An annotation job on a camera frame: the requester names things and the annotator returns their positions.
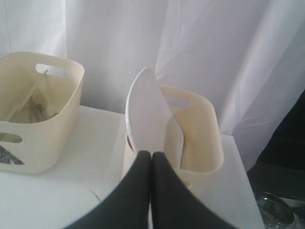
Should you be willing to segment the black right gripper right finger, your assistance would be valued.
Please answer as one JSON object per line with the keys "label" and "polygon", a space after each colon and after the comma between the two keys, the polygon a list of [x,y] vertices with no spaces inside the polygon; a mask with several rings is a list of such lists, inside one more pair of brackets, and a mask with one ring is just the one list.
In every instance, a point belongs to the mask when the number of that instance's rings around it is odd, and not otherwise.
{"label": "black right gripper right finger", "polygon": [[152,156],[151,208],[154,229],[234,228],[189,191],[162,152]]}

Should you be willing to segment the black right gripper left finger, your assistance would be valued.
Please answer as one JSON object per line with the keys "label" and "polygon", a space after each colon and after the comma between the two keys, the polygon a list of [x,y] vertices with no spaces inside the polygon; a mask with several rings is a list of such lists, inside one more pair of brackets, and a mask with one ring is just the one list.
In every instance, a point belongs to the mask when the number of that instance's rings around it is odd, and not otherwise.
{"label": "black right gripper left finger", "polygon": [[141,151],[132,166],[101,203],[67,229],[147,229],[151,154]]}

